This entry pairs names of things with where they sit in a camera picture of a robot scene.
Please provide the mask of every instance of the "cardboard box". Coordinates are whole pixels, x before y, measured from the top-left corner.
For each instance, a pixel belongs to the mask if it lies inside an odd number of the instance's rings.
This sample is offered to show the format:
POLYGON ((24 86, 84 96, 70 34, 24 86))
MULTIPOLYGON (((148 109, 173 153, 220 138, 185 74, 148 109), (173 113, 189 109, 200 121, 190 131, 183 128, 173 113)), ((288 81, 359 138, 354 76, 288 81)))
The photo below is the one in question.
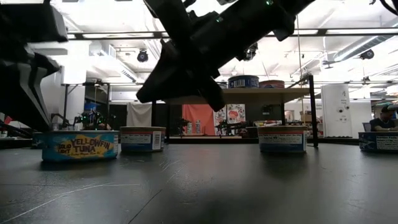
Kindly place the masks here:
POLYGON ((304 120, 305 120, 305 122, 312 121, 311 111, 304 111, 304 112, 300 111, 300 115, 301 115, 301 121, 304 121, 304 120))

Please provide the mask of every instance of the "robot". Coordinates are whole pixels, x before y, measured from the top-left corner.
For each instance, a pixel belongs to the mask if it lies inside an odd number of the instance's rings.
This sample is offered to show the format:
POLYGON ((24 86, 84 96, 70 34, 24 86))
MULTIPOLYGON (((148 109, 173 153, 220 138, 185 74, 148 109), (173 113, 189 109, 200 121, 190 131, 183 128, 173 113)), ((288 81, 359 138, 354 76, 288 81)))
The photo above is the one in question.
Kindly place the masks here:
MULTIPOLYGON (((209 12, 198 17, 194 11, 187 12, 195 0, 144 0, 170 40, 161 40, 160 60, 137 92, 142 103, 200 95, 215 111, 222 109, 223 94, 214 80, 220 75, 218 68, 235 57, 252 58, 255 43, 271 31, 279 41, 286 39, 294 32, 296 15, 314 2, 217 1, 231 5, 221 14, 209 12)), ((33 52, 27 43, 67 41, 63 18, 49 2, 0 7, 0 111, 38 131, 51 129, 40 81, 60 68, 33 52)), ((391 7, 388 10, 397 14, 391 7)))

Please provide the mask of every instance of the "person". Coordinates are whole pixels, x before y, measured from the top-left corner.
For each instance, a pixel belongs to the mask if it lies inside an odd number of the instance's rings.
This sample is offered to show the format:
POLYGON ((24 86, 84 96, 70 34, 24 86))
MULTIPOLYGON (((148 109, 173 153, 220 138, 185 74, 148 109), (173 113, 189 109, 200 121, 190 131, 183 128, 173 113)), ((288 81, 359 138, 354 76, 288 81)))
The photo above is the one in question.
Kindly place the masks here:
POLYGON ((380 118, 370 121, 371 131, 398 131, 398 127, 392 120, 395 112, 395 110, 389 110, 388 106, 383 107, 381 109, 380 118))

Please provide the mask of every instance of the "metal shelf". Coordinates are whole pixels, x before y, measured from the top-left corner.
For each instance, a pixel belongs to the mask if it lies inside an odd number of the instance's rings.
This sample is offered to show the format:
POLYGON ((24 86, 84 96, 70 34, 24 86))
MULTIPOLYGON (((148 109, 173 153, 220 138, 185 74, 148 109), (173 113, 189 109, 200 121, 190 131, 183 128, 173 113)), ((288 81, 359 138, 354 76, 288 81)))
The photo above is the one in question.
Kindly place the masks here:
MULTIPOLYGON (((224 89, 224 100, 227 104, 262 103, 279 105, 310 94, 309 88, 231 88, 224 89)), ((200 96, 186 96, 164 100, 171 105, 204 105, 200 96)))

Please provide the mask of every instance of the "white curtain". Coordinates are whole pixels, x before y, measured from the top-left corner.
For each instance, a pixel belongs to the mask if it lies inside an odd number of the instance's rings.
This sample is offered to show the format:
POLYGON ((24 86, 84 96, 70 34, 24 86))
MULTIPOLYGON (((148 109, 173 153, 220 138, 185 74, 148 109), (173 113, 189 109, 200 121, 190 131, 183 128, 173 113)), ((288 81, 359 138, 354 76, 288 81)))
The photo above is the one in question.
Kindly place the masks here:
POLYGON ((128 103, 126 124, 129 127, 151 127, 152 105, 128 103))

